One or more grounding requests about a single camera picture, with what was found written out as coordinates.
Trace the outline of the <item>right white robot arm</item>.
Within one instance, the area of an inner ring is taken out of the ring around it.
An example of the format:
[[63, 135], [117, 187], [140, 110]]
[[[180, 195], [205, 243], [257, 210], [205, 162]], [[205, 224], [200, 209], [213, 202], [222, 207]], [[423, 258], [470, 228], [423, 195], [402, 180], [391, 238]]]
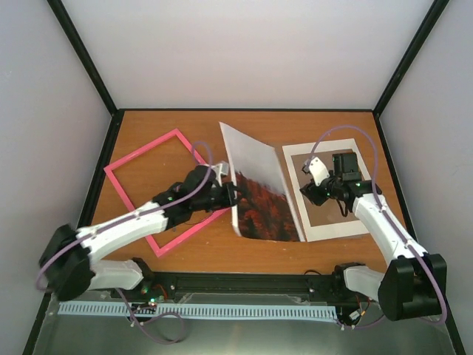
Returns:
[[353, 213], [387, 264], [384, 273], [360, 263], [336, 267], [344, 288], [377, 302], [391, 321], [437, 316], [445, 322], [446, 261], [440, 254], [430, 254], [409, 234], [373, 180], [363, 180], [356, 153], [334, 154], [331, 170], [313, 156], [302, 171], [311, 176], [300, 189], [302, 195], [316, 206], [332, 199], [344, 216]]

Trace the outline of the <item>pink picture frame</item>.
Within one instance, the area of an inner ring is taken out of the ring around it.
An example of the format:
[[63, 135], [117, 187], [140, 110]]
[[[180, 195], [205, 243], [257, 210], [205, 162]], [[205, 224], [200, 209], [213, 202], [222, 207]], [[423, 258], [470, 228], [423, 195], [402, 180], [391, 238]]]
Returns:
[[[199, 152], [191, 151], [191, 142], [179, 129], [172, 129], [164, 135], [161, 135], [158, 138], [146, 143], [145, 145], [131, 151], [129, 154], [124, 155], [122, 158], [118, 158], [112, 163], [109, 163], [103, 170], [128, 211], [135, 210], [137, 208], [137, 202], [143, 202], [144, 199], [141, 198], [138, 200], [137, 194], [129, 191], [132, 183], [129, 178], [125, 177], [124, 171], [129, 168], [129, 164], [131, 164], [133, 167], [137, 166], [137, 164], [134, 163], [134, 160], [139, 160], [146, 153], [169, 141], [179, 141], [182, 148], [191, 154], [198, 164], [206, 163], [204, 157]], [[200, 222], [191, 224], [185, 231], [182, 231], [180, 234], [173, 237], [170, 241], [163, 244], [162, 246], [152, 234], [145, 237], [146, 242], [157, 258], [163, 257], [165, 254], [168, 254], [180, 244], [189, 240], [197, 232], [204, 229], [211, 222], [214, 222], [217, 218], [220, 218], [224, 215], [224, 213], [229, 211], [230, 209], [226, 208], [216, 212], [210, 212], [209, 215], [204, 217]]]

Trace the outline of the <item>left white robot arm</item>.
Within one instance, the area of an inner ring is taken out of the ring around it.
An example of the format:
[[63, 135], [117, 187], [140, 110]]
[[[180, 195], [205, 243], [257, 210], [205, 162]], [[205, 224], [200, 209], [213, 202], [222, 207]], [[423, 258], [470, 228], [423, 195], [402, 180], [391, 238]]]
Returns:
[[195, 212], [215, 212], [237, 204], [237, 188], [223, 182], [229, 165], [198, 165], [139, 208], [94, 226], [58, 227], [38, 262], [37, 288], [69, 301], [85, 291], [122, 288], [136, 297], [152, 293], [154, 280], [138, 259], [116, 262], [106, 256], [151, 234], [187, 223]]

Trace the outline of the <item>photo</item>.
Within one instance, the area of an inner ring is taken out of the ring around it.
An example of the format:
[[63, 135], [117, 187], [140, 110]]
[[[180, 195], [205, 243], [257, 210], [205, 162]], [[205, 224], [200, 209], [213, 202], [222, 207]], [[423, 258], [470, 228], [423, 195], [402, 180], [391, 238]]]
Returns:
[[220, 129], [238, 188], [239, 202], [231, 208], [234, 231], [253, 240], [306, 241], [276, 150], [223, 122]]

